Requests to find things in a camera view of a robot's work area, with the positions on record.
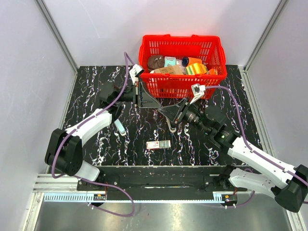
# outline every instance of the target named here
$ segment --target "cardboard box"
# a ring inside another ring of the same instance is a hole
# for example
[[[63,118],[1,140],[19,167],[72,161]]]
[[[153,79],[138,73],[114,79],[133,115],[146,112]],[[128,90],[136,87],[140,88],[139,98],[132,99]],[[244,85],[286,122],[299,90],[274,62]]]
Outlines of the cardboard box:
[[[183,72],[180,68],[180,65],[175,65],[175,66],[167,66],[167,67],[162,67],[159,69],[154,70],[154,73],[156,74],[166,74],[169,73],[171,75],[183,75]]]

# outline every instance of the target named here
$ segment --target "robotic arm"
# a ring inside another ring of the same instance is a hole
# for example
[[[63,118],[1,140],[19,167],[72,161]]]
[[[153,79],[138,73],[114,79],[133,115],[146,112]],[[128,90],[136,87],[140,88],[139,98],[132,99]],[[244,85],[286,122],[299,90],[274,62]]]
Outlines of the robotic arm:
[[[278,204],[292,212],[298,212],[306,195],[307,186],[297,178],[290,175],[291,172],[303,180],[308,179],[308,168],[300,165],[295,168],[286,164],[264,151],[248,143],[249,149],[233,128],[225,125],[227,117],[216,107],[209,106],[201,111],[194,102],[200,99],[205,93],[205,86],[200,84],[192,85],[194,98],[182,99],[175,105],[162,107],[161,104],[149,93],[144,82],[139,80],[139,75],[143,69],[139,65],[134,65],[130,71],[133,85],[127,87],[119,98],[119,102],[133,102],[139,108],[157,108],[166,119],[171,132],[176,131],[177,124],[183,120],[195,126],[205,133],[209,143],[222,153],[237,158],[259,171],[261,174],[248,173],[239,168],[226,166],[225,171],[215,179],[214,184],[223,186],[241,187],[254,190],[258,193],[266,194],[276,200]],[[89,117],[77,125],[66,130],[56,129],[50,139],[47,149],[45,163],[52,166],[53,160],[60,143],[70,132],[76,129],[65,142],[58,156],[55,168],[69,176],[78,176],[91,181],[96,181],[100,174],[98,168],[83,161],[83,145],[99,130],[114,123],[121,135],[125,135],[125,129],[118,120],[122,106],[113,105],[103,113],[98,113],[101,109],[110,104],[120,91],[112,83],[102,85],[99,93],[100,106]],[[283,170],[273,165],[261,156],[283,167]]]

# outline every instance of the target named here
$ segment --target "marble tabletop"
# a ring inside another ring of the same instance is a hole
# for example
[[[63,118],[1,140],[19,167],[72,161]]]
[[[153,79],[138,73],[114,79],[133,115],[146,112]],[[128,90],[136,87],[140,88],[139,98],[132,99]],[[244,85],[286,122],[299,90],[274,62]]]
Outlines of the marble tabletop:
[[[227,66],[228,76],[220,85],[231,89],[238,101],[247,139],[261,148],[254,118],[249,106],[239,69]],[[82,66],[78,71],[64,128],[80,122],[98,106],[99,86],[106,81],[122,87],[125,78],[124,66]],[[162,105],[175,104],[178,99],[158,99]],[[228,117],[227,125],[237,132],[238,120],[235,107],[228,93],[216,90],[209,100],[199,100],[205,108],[219,107]],[[132,103],[124,103],[119,120],[126,128],[126,136],[121,136],[115,125],[102,129],[84,145],[84,160],[96,165],[121,166],[179,166],[179,165],[243,165],[240,160],[220,154],[208,143],[204,134],[188,123],[182,122],[177,132],[168,130],[166,119],[156,109],[135,108]],[[170,140],[171,148],[147,150],[147,141]]]

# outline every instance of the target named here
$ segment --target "black marble table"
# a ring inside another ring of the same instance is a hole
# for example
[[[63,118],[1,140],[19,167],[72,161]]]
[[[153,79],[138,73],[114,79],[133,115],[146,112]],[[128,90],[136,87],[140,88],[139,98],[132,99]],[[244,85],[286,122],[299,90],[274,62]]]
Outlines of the black marble table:
[[[228,76],[220,83],[233,92],[244,122],[248,140],[261,148],[254,118],[249,106],[239,69],[236,65],[227,66]],[[99,86],[106,81],[122,87],[125,78],[124,66],[82,66],[78,71],[76,84],[65,117],[64,128],[80,122],[94,112]],[[177,99],[158,99],[163,105],[177,103]],[[209,100],[199,100],[201,107],[219,107],[229,118],[227,125],[237,132],[238,121],[235,107],[228,93],[216,90]],[[102,129],[84,146],[84,160],[96,165],[122,166],[178,166],[178,165],[243,165],[241,161],[212,149],[204,134],[183,122],[176,133],[168,130],[166,119],[155,109],[135,108],[124,103],[119,120],[126,128],[127,135],[121,136],[114,125]],[[146,150],[147,141],[171,140],[171,148]]]

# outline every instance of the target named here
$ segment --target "white wall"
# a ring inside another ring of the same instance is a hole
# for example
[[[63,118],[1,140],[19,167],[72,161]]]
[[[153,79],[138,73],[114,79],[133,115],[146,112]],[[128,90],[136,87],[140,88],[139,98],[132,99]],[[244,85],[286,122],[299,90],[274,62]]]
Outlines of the white wall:
[[[74,73],[33,0],[0,3],[0,229],[21,226]]]
[[[248,70],[276,156],[294,166],[308,166],[307,12],[290,1]]]
[[[45,0],[78,65],[138,61],[142,36],[217,35],[244,65],[279,0]]]

